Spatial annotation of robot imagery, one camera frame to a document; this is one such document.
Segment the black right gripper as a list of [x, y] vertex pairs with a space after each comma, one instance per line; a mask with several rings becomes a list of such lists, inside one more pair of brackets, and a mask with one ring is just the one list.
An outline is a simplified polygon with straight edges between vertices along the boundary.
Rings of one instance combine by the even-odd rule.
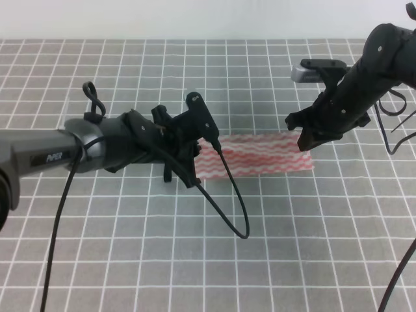
[[364, 127], [370, 120], [367, 112], [352, 114], [334, 107], [328, 95], [321, 92], [310, 107], [290, 113], [285, 123], [290, 131], [302, 128], [297, 142], [299, 150], [310, 151], [324, 143], [342, 139], [346, 132]]

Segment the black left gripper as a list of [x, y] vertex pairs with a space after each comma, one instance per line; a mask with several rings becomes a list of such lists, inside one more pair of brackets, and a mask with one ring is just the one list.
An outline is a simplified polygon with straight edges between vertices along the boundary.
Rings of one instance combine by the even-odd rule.
[[137, 152], [134, 162], [163, 163], [165, 171], [175, 173], [188, 189], [199, 185], [194, 163], [199, 153], [197, 143], [184, 139], [164, 105], [157, 105], [151, 113], [153, 121], [135, 110], [127, 113], [126, 126]]

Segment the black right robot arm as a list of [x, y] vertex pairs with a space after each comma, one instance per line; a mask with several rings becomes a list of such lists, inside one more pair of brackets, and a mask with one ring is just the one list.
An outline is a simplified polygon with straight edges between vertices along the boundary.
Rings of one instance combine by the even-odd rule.
[[285, 119], [288, 130], [302, 130], [300, 151], [340, 140], [350, 130], [366, 126], [367, 111], [393, 87], [415, 87], [415, 31], [380, 24], [353, 66], [341, 60], [303, 59], [292, 67], [291, 79], [326, 86], [312, 106]]

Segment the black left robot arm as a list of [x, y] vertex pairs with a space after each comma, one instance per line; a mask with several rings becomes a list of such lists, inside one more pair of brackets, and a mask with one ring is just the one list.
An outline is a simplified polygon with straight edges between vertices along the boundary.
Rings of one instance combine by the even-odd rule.
[[171, 117], [166, 107], [148, 120], [135, 110], [116, 118], [74, 118], [63, 129], [1, 131], [1, 223], [20, 200], [20, 178], [55, 167], [78, 173], [104, 169], [115, 173], [130, 164], [164, 163], [184, 184], [198, 183], [194, 158], [205, 122], [190, 109]]

